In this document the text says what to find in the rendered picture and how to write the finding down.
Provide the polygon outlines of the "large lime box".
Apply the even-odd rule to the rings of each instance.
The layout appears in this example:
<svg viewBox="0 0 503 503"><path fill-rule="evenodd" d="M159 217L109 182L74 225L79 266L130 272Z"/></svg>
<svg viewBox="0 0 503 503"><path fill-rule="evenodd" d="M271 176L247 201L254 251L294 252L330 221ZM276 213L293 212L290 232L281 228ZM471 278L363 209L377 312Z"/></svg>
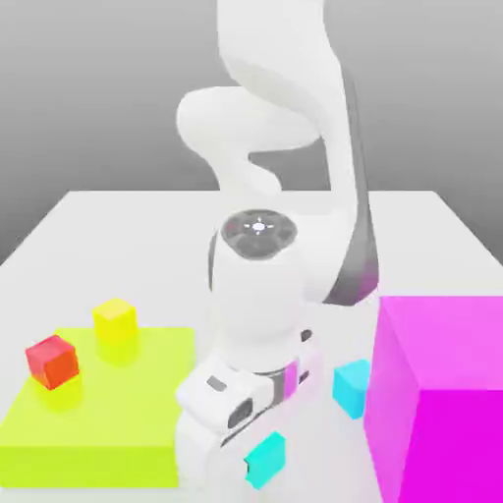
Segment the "large lime box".
<svg viewBox="0 0 503 503"><path fill-rule="evenodd" d="M25 381L0 422L0 486L177 486L175 391L195 364L194 330L144 327L124 359L100 354L91 328L57 333L80 372L52 391Z"/></svg>

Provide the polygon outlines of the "small cyan cube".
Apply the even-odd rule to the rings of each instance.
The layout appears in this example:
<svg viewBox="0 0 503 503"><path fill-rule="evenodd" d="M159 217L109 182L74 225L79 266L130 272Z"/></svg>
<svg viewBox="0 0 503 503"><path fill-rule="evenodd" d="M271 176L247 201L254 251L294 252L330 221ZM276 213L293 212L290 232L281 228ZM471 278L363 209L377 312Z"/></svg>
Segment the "small cyan cube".
<svg viewBox="0 0 503 503"><path fill-rule="evenodd" d="M369 382L368 360L358 360L334 369L332 396L351 419L363 416Z"/></svg>

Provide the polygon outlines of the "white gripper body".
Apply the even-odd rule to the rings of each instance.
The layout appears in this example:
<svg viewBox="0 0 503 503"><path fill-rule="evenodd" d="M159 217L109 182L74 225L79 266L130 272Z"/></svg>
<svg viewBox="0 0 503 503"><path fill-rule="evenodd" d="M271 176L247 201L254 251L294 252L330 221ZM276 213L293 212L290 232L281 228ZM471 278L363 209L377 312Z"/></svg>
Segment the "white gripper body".
<svg viewBox="0 0 503 503"><path fill-rule="evenodd" d="M275 429L274 417L262 414L232 434L212 430L188 411L175 427L179 485L190 489L225 487L246 481L246 455Z"/></svg>

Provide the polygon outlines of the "large magenta box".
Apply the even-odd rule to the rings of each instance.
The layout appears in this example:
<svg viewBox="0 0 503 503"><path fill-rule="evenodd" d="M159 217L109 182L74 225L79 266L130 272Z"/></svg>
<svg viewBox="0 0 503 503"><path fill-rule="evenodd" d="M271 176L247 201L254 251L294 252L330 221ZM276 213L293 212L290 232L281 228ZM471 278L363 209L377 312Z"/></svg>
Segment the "large magenta box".
<svg viewBox="0 0 503 503"><path fill-rule="evenodd" d="M503 503L503 296L384 296L364 431L383 503Z"/></svg>

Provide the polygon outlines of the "small turquoise cube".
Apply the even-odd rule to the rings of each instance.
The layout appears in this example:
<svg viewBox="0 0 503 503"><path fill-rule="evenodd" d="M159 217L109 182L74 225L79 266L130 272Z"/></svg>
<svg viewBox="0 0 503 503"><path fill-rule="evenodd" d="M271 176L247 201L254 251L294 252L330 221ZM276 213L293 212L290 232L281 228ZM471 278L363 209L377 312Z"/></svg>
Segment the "small turquoise cube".
<svg viewBox="0 0 503 503"><path fill-rule="evenodd" d="M278 431L272 432L246 455L244 461L246 481L254 489L262 489L285 466L285 437Z"/></svg>

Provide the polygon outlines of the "small yellow cube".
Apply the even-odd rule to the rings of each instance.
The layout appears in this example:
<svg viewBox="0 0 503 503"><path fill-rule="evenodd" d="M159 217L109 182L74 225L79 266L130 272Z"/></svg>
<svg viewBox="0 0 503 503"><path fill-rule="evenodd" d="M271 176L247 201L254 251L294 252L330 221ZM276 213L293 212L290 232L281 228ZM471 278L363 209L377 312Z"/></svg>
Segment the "small yellow cube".
<svg viewBox="0 0 503 503"><path fill-rule="evenodd" d="M138 335L136 308L119 298L113 298L92 310L94 332L105 345L129 343Z"/></svg>

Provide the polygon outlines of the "small red cube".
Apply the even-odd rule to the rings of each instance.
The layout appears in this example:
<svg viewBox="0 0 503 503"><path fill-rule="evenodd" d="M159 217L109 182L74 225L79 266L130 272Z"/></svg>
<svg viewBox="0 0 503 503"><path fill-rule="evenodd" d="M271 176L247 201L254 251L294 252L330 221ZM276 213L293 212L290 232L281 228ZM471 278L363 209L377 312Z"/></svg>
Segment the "small red cube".
<svg viewBox="0 0 503 503"><path fill-rule="evenodd" d="M31 376L48 390L64 384L80 372L76 348L58 334L25 350Z"/></svg>

